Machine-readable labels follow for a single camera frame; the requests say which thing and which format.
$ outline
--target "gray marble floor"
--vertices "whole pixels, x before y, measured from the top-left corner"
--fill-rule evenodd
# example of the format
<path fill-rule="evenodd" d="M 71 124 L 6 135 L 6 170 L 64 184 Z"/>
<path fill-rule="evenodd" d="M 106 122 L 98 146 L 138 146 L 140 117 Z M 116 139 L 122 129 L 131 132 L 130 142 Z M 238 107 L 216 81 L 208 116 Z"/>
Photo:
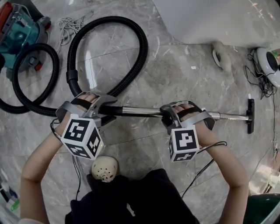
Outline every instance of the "gray marble floor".
<path fill-rule="evenodd" d="M 37 0 L 35 5 L 44 15 L 52 18 L 49 43 L 54 48 L 57 48 L 59 33 L 56 21 L 65 16 L 79 18 L 93 11 L 88 21 L 119 15 L 134 20 L 142 27 L 149 42 L 148 59 L 142 72 L 118 97 L 119 105 L 160 107 L 172 101 L 191 99 L 210 111 L 243 114 L 251 95 L 256 106 L 253 134 L 248 135 L 247 125 L 239 121 L 218 121 L 214 131 L 221 140 L 228 142 L 252 177 L 250 187 L 253 192 L 259 192 L 264 177 L 259 181 L 255 171 L 260 165 L 268 165 L 272 157 L 273 98 L 260 100 L 259 89 L 247 82 L 243 66 L 252 67 L 247 60 L 247 49 L 227 47 L 234 68 L 233 74 L 227 74 L 216 66 L 211 46 L 184 45 L 172 38 L 151 0 Z M 63 46 L 59 53 L 59 81 L 54 92 L 43 103 L 45 106 L 57 108 L 72 98 L 66 83 L 68 48 L 69 45 Z M 90 72 L 97 84 L 94 89 L 107 92 L 130 70 L 138 51 L 138 40 L 126 26 L 108 24 L 97 27 L 79 47 L 76 68 L 83 90 L 90 90 L 85 78 L 87 63 L 91 64 Z M 47 56 L 40 72 L 30 70 L 21 75 L 23 92 L 30 99 L 40 95 L 46 87 L 51 69 Z M 0 76 L 1 98 L 13 105 L 20 105 L 4 72 Z M 279 103 L 278 92 L 275 95 L 276 124 L 280 121 Z M 12 115 L 0 111 L 0 167 L 7 175 L 10 186 L 17 192 L 21 169 L 28 156 L 50 132 L 51 120 L 32 112 Z M 189 163 L 171 163 L 167 150 L 168 135 L 156 118 L 118 118 L 102 136 L 106 144 L 102 154 L 115 157 L 123 175 L 137 179 L 150 170 L 165 168 L 179 192 L 183 192 L 196 173 L 211 160 L 207 153 L 201 153 Z M 91 167 L 91 161 L 80 161 L 84 174 L 79 199 L 89 191 L 84 177 Z M 52 223 L 64 222 L 77 187 L 78 179 L 71 154 L 62 147 L 52 160 L 42 183 Z M 228 186 L 217 165 L 212 164 L 186 193 L 184 201 L 201 223 L 214 223 L 221 215 L 227 192 Z"/>

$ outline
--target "white slipper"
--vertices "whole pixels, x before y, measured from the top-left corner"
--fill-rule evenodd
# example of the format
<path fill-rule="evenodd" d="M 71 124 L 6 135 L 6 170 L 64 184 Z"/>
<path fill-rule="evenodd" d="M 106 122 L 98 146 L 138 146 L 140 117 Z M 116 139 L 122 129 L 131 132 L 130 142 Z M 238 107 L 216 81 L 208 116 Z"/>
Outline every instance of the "white slipper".
<path fill-rule="evenodd" d="M 100 156 L 92 164 L 91 174 L 94 179 L 111 182 L 117 173 L 117 160 L 109 156 Z"/>

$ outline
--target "black and white marker cube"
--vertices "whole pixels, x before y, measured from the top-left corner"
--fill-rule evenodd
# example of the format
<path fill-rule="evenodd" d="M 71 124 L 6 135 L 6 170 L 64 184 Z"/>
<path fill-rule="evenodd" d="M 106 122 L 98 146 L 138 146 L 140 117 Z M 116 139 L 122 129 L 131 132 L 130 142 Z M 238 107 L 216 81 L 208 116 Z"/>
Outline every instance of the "black and white marker cube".
<path fill-rule="evenodd" d="M 104 145 L 94 120 L 79 118 L 77 114 L 70 115 L 61 141 L 72 155 L 92 160 Z"/>
<path fill-rule="evenodd" d="M 172 162 L 192 160 L 200 150 L 195 125 L 172 129 L 168 148 Z"/>

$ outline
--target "teal vacuum cleaner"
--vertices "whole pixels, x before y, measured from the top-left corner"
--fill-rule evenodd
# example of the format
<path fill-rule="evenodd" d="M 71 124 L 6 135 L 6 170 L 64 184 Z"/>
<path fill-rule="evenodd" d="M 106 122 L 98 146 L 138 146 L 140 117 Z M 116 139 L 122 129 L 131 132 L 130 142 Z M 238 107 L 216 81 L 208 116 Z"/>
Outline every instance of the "teal vacuum cleaner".
<path fill-rule="evenodd" d="M 51 26 L 49 17 L 43 16 L 30 0 L 11 0 L 0 9 L 0 54 L 12 79 L 12 69 L 18 54 L 30 45 L 47 41 L 46 30 Z M 39 51 L 33 51 L 22 61 L 19 72 L 33 67 L 39 71 Z"/>

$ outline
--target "vacuum hose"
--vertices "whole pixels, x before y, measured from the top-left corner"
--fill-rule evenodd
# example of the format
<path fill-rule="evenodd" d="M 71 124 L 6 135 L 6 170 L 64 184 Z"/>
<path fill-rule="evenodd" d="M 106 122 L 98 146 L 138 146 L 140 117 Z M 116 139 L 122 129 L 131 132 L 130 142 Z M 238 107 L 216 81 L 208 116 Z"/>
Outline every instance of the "vacuum hose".
<path fill-rule="evenodd" d="M 76 54 L 77 48 L 81 41 L 81 39 L 94 27 L 109 22 L 118 22 L 125 24 L 132 28 L 136 33 L 139 39 L 139 54 L 137 60 L 128 74 L 107 94 L 112 95 L 114 97 L 118 96 L 128 85 L 135 79 L 138 73 L 141 71 L 143 65 L 145 64 L 147 55 L 148 55 L 148 41 L 144 31 L 141 27 L 133 22 L 128 18 L 124 18 L 121 16 L 107 16 L 102 17 L 100 19 L 96 19 L 87 25 L 85 25 L 73 38 L 69 51 L 68 51 L 68 58 L 67 58 L 67 72 L 66 72 L 66 79 L 67 83 L 69 84 L 70 90 L 74 96 L 77 96 L 82 92 L 79 84 L 78 84 L 78 71 L 76 70 Z"/>
<path fill-rule="evenodd" d="M 49 84 L 47 85 L 47 87 L 45 88 L 43 93 L 32 102 L 23 94 L 23 92 L 20 88 L 20 85 L 18 82 L 18 69 L 19 69 L 22 61 L 24 60 L 24 58 L 30 52 L 40 51 L 40 50 L 47 52 L 52 58 L 52 75 L 51 75 Z M 43 103 L 47 99 L 48 95 L 52 92 L 53 88 L 55 87 L 57 79 L 58 79 L 59 71 L 60 71 L 59 58 L 58 58 L 56 51 L 51 46 L 49 46 L 47 44 L 42 44 L 42 43 L 31 45 L 28 49 L 26 49 L 25 51 L 22 51 L 18 55 L 18 57 L 14 63 L 13 73 L 12 73 L 12 83 L 13 83 L 14 92 L 15 92 L 17 98 L 19 99 L 19 101 L 24 106 L 11 106 L 0 99 L 0 108 L 2 110 L 6 111 L 8 113 L 12 113 L 12 114 L 23 114 L 23 113 L 26 113 L 31 110 L 31 111 L 41 114 L 41 115 L 55 117 L 56 108 L 47 108 L 47 107 L 40 106 L 40 104 Z"/>

